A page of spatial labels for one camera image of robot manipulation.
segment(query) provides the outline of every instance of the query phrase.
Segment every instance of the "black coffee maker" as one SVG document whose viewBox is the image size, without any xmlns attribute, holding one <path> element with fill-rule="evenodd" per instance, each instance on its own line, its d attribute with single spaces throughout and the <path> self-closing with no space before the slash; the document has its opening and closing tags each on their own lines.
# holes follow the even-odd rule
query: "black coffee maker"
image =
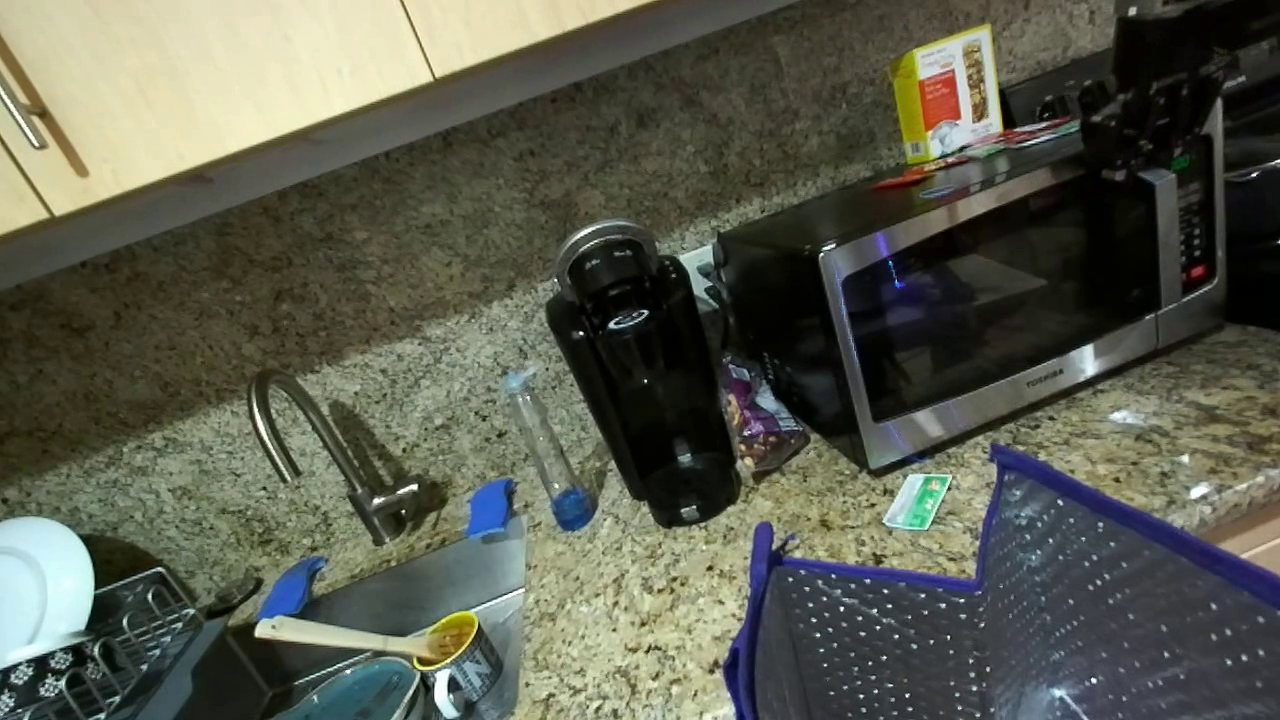
<svg viewBox="0 0 1280 720">
<path fill-rule="evenodd" d="M 664 528 L 737 501 L 741 480 L 689 274 L 630 220 L 564 241 L 547 324 L 631 497 Z"/>
</svg>

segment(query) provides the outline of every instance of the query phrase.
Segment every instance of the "cabinet handle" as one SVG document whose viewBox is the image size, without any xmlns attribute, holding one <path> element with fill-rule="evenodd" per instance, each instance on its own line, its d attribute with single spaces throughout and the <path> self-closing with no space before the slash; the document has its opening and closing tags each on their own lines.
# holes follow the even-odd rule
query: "cabinet handle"
<svg viewBox="0 0 1280 720">
<path fill-rule="evenodd" d="M 36 123 L 31 119 L 32 109 L 18 100 L 18 96 L 14 95 L 13 87 L 9 85 L 9 81 L 4 78 L 4 74 L 0 74 L 0 104 L 4 105 L 5 110 L 9 110 L 9 117 L 13 118 L 13 122 L 18 123 L 18 129 L 22 131 L 22 135 L 27 138 L 27 142 L 29 142 L 32 147 L 36 150 L 45 150 L 49 147 L 49 142 L 45 140 L 44 133 L 40 132 L 40 128 L 36 127 Z M 35 114 L 40 115 L 40 110 L 36 110 Z"/>
</svg>

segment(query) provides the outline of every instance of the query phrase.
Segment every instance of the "wire dish rack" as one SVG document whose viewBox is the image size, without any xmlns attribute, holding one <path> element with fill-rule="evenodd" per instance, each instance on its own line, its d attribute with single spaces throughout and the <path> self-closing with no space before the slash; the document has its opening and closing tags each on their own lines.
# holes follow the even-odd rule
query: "wire dish rack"
<svg viewBox="0 0 1280 720">
<path fill-rule="evenodd" d="M 124 720 L 205 620 L 163 568 L 93 594 L 87 637 L 0 670 L 0 720 Z"/>
</svg>

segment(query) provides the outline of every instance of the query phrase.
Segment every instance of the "cooler bag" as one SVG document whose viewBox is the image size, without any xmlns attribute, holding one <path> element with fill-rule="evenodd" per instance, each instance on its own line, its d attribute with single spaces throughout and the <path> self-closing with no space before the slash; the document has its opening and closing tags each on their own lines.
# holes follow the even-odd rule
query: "cooler bag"
<svg viewBox="0 0 1280 720">
<path fill-rule="evenodd" d="M 1280 578 L 991 457 L 974 579 L 791 557 L 756 527 L 724 662 L 739 719 L 1280 719 Z"/>
</svg>

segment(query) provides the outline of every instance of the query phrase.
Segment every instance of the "toshiba logo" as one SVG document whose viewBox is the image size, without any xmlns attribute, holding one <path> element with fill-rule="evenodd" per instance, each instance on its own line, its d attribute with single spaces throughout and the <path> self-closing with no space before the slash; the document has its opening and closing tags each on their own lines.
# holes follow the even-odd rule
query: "toshiba logo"
<svg viewBox="0 0 1280 720">
<path fill-rule="evenodd" d="M 1036 386 L 1039 386 L 1039 384 L 1044 384 L 1044 383 L 1052 380 L 1053 378 L 1062 377 L 1062 373 L 1065 373 L 1065 372 L 1066 370 L 1064 370 L 1062 368 L 1059 368 L 1056 370 L 1044 373 L 1043 375 L 1041 375 L 1038 378 L 1032 378 L 1032 379 L 1027 380 L 1027 387 L 1036 387 Z"/>
</svg>

